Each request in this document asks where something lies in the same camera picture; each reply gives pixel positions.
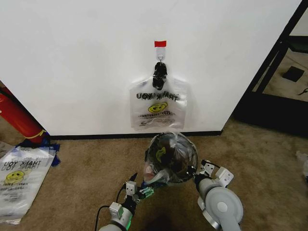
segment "smiley face logo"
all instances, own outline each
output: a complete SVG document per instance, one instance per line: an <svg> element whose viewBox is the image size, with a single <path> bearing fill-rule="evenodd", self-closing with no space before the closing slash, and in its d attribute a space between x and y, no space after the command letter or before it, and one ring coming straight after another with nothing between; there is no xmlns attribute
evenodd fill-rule
<svg viewBox="0 0 308 231"><path fill-rule="evenodd" d="M6 176L5 183L6 184L18 184L24 179L24 172L22 171L15 171L11 172Z"/></svg>
<svg viewBox="0 0 308 231"><path fill-rule="evenodd" d="M156 152L156 159L157 159L160 163L162 162L162 161L161 161L161 157L162 157L164 154L166 154L166 148L165 148L165 147L162 147L161 150L158 150L158 151Z"/></svg>
<svg viewBox="0 0 308 231"><path fill-rule="evenodd" d="M157 113L163 111L166 107L168 106L168 103L163 102L163 103L157 103L153 104L151 107L149 107L149 112L151 113Z"/></svg>

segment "plastic bag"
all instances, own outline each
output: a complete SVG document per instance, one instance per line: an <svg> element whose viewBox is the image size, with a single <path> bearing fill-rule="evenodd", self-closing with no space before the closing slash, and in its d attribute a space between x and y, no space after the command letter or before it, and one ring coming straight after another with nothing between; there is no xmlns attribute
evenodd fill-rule
<svg viewBox="0 0 308 231"><path fill-rule="evenodd" d="M187 105L187 84L167 77L164 63L158 62L153 77L130 89L131 126L183 128Z"/></svg>
<svg viewBox="0 0 308 231"><path fill-rule="evenodd" d="M17 147L0 160L0 223L20 223L39 191L55 152L50 147Z"/></svg>
<svg viewBox="0 0 308 231"><path fill-rule="evenodd" d="M195 145L179 132L165 132L155 136L145 153L144 181L181 183L191 178L188 166L198 167Z"/></svg>
<svg viewBox="0 0 308 231"><path fill-rule="evenodd" d="M302 153L300 151L297 151L296 156L297 156L298 160L300 160L301 162L304 162L303 175L306 179L306 183L308 183L308 155L305 154L305 153Z"/></svg>

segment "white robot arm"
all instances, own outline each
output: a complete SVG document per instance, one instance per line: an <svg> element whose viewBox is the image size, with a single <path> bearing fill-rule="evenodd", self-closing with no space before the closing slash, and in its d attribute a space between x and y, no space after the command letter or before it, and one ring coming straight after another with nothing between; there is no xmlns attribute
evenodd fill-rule
<svg viewBox="0 0 308 231"><path fill-rule="evenodd" d="M198 205L203 216L215 229L240 231L239 223L244 213L243 205L238 196L226 188L234 175L226 168L219 167L215 174L216 178L212 179L214 167L219 166L202 160L202 171L193 173L193 181L200 195Z"/></svg>
<svg viewBox="0 0 308 231"><path fill-rule="evenodd" d="M123 185L123 189L126 189L125 202L122 204L112 202L109 206L109 212L111 214L110 224L100 228L99 231L127 231L130 227L130 221L135 214L137 204L141 199L145 199L154 193L152 187L146 187L144 189L137 187L137 183L134 182L136 176L137 173Z"/></svg>
<svg viewBox="0 0 308 231"><path fill-rule="evenodd" d="M211 178L214 167L218 167L215 179ZM189 167L187 174L193 176L193 181L199 192L198 205L203 216L215 228L224 231L240 231L239 223L243 217L243 205L238 196L227 185L234 175L224 167L219 167L209 161L202 160L201 172ZM124 184L126 189L125 202L119 204L112 202L109 206L111 214L110 224L102 227L99 231L127 231L130 221L135 213L136 205L141 199L147 198L154 193L152 187L141 189L134 182L137 174L133 175Z"/></svg>

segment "beige carpet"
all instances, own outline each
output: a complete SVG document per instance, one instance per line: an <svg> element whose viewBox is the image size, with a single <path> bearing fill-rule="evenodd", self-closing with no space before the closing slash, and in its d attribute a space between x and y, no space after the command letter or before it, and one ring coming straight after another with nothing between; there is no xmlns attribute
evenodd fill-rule
<svg viewBox="0 0 308 231"><path fill-rule="evenodd" d="M220 137L190 137L199 157L228 168L229 188L244 205L245 231L301 231L308 227L308 187L297 150L308 153L308 140L229 120ZM23 140L0 118L0 140ZM122 183L136 171L142 181L144 151L150 139L60 141L61 164L51 167L20 225L1 231L91 231L99 206L116 199ZM197 205L192 181L156 190L142 201L131 231L213 230ZM102 211L100 226L109 222Z"/></svg>

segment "fire extinguisher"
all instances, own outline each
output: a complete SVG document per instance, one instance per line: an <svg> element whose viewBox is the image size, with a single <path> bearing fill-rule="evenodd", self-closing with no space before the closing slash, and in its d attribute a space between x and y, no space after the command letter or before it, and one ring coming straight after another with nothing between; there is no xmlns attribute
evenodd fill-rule
<svg viewBox="0 0 308 231"><path fill-rule="evenodd" d="M0 115L32 143L41 143L47 135L7 88L0 88Z"/></svg>

